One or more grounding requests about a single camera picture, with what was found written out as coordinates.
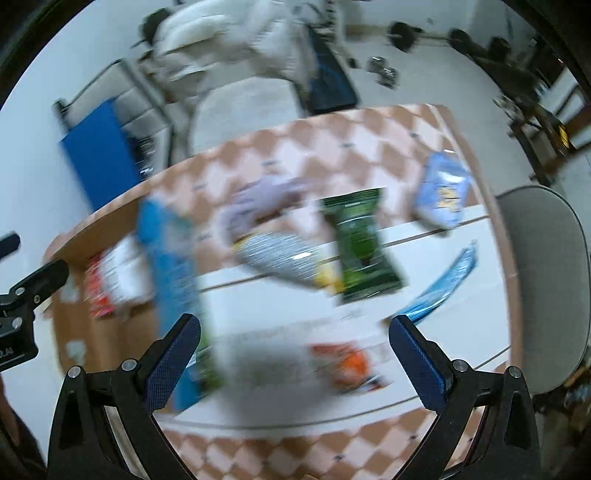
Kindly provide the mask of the cardboard box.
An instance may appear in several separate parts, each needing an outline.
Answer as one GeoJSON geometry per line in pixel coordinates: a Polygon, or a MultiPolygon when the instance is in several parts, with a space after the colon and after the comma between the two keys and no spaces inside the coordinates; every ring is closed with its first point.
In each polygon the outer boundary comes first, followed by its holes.
{"type": "Polygon", "coordinates": [[[50,307],[62,371],[75,365],[88,372],[114,369],[125,359],[139,358],[165,335],[153,302],[98,315],[87,292],[86,270],[92,260],[131,232],[132,226],[125,222],[93,224],[60,234],[47,247],[46,261],[61,259],[69,268],[68,282],[52,296],[50,307]]]}

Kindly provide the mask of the light blue chips bag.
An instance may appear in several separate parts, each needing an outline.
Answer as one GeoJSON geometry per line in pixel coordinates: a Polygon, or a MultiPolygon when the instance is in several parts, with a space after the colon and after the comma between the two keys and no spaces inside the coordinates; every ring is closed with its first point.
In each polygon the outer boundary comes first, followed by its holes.
{"type": "Polygon", "coordinates": [[[472,176],[462,163],[445,152],[429,156],[413,200],[415,216],[446,231],[461,222],[472,176]]]}

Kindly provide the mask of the lilac cloth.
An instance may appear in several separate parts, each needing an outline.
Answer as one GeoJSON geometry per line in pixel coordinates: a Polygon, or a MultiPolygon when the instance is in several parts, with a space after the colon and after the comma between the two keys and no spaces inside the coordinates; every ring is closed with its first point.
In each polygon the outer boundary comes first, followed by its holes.
{"type": "Polygon", "coordinates": [[[230,244],[249,236],[259,224],[304,201],[308,181],[266,174],[233,193],[222,209],[221,233],[230,244]]]}

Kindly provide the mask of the grey upholstered chair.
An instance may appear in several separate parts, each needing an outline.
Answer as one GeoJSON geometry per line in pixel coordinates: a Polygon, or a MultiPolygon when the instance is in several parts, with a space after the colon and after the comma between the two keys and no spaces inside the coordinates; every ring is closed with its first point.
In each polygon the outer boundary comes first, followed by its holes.
{"type": "Polygon", "coordinates": [[[575,210],[552,189],[522,186],[497,200],[520,285],[521,369],[530,393],[544,394],[575,372],[587,348],[587,240],[575,210]]]}

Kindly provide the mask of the white puffer jacket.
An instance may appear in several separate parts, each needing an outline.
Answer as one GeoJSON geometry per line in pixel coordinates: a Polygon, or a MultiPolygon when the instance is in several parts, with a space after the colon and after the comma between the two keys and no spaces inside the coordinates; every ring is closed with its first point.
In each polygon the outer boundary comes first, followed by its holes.
{"type": "Polygon", "coordinates": [[[198,1],[162,9],[144,72],[178,99],[250,77],[279,78],[308,92],[318,60],[308,27],[284,1],[198,1]]]}

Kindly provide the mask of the panda red snack bag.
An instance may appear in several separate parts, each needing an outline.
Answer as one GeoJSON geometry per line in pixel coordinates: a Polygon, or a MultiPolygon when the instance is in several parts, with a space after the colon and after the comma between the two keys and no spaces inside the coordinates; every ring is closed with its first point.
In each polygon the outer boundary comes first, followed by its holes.
{"type": "Polygon", "coordinates": [[[391,384],[355,342],[315,343],[308,351],[318,379],[341,394],[368,393],[391,384]]]}

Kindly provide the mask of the long blue snack package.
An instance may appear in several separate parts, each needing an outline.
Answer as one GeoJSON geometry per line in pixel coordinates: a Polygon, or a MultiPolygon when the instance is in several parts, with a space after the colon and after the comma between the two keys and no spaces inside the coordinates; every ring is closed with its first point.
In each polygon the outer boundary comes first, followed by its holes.
{"type": "Polygon", "coordinates": [[[476,241],[464,248],[452,265],[421,295],[396,313],[418,324],[441,307],[473,272],[478,263],[476,241]]]}

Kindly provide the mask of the green blue milk carton box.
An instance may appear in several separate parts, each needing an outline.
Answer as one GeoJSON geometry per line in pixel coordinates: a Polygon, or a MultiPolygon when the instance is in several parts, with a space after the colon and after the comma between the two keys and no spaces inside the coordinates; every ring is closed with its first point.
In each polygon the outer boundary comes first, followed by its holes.
{"type": "Polygon", "coordinates": [[[168,333],[184,314],[192,314],[200,321],[200,339],[192,343],[188,365],[171,395],[171,409],[180,412],[221,385],[197,284],[197,232],[171,207],[146,197],[139,204],[136,236],[150,269],[159,334],[168,333]]]}

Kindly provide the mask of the silver yellow sponge pouch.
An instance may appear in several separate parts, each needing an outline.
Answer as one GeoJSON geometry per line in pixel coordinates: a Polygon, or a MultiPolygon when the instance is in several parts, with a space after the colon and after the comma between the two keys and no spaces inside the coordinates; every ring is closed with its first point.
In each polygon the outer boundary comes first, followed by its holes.
{"type": "Polygon", "coordinates": [[[318,246],[286,232],[249,233],[232,239],[235,257],[260,274],[340,294],[342,280],[318,246]]]}

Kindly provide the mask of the blue mat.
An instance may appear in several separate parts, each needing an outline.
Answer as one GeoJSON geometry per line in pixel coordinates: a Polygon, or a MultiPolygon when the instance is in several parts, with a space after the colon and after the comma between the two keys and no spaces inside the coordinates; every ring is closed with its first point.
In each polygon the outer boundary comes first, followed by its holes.
{"type": "Polygon", "coordinates": [[[141,182],[113,99],[73,126],[60,144],[93,211],[141,182]]]}

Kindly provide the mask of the green snack bag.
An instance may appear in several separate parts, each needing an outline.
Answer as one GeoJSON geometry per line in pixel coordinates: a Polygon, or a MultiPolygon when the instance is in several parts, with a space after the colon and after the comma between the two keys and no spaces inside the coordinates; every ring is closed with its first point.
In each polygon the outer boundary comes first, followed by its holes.
{"type": "Polygon", "coordinates": [[[321,201],[322,214],[335,233],[345,303],[398,291],[405,284],[380,239],[381,193],[379,188],[367,189],[321,201]]]}

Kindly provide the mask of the beige sofa chair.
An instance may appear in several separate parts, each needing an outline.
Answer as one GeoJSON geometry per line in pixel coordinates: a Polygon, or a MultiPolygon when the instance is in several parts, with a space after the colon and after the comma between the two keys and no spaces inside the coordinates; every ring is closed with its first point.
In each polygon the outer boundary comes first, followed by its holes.
{"type": "Polygon", "coordinates": [[[290,81],[249,77],[201,96],[186,133],[192,156],[252,132],[301,118],[301,102],[290,81]]]}

